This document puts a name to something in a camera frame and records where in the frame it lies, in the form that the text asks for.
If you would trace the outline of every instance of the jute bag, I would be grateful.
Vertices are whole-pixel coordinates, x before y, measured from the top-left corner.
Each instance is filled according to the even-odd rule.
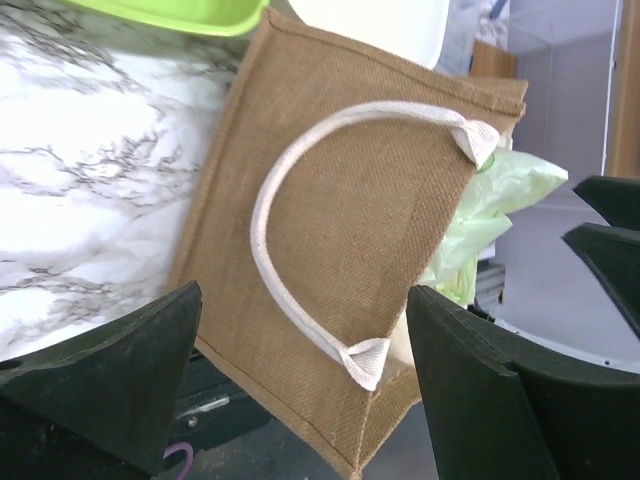
[[[168,288],[199,282],[197,348],[345,478],[420,399],[388,337],[524,112],[481,83],[267,10],[203,166]]]

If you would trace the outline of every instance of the light green plastic bag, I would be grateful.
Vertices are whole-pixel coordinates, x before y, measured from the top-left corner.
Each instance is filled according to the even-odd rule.
[[[442,242],[418,284],[460,305],[473,303],[478,253],[512,225],[507,214],[529,207],[568,179],[542,158],[498,147],[467,186]]]

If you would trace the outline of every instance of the white marble pattern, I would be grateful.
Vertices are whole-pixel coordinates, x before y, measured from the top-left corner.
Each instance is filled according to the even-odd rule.
[[[0,0],[0,360],[158,296],[238,64],[208,39]]]

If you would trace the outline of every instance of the white rope handle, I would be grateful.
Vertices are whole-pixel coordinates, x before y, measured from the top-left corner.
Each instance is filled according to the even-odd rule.
[[[278,158],[269,172],[251,218],[251,251],[260,275],[283,312],[318,348],[344,365],[351,377],[366,390],[374,391],[382,377],[389,350],[388,338],[371,338],[347,347],[318,324],[282,283],[267,250],[267,223],[271,205],[289,171],[309,149],[330,133],[355,123],[384,118],[409,118],[451,127],[460,149],[477,168],[495,150],[500,134],[487,123],[467,120],[447,108],[412,102],[370,102],[354,105],[322,120]]]

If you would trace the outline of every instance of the white container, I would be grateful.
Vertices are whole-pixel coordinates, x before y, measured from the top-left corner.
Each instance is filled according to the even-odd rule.
[[[433,69],[442,49],[449,2],[273,0],[272,5],[285,13],[290,7],[300,20],[312,27],[368,43]]]

